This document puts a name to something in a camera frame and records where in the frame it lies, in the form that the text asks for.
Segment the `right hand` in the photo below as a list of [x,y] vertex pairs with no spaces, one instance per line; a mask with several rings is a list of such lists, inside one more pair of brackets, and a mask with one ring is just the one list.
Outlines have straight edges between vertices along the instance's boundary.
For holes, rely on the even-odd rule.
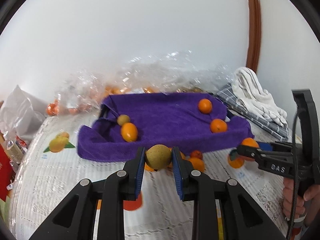
[[[283,213],[286,217],[290,217],[294,182],[292,179],[284,178],[283,184]],[[303,197],[297,197],[295,218],[298,218],[305,212],[306,202],[310,202],[305,218],[305,224],[309,226],[317,216],[317,213],[319,213],[319,185],[312,185],[307,189]]]

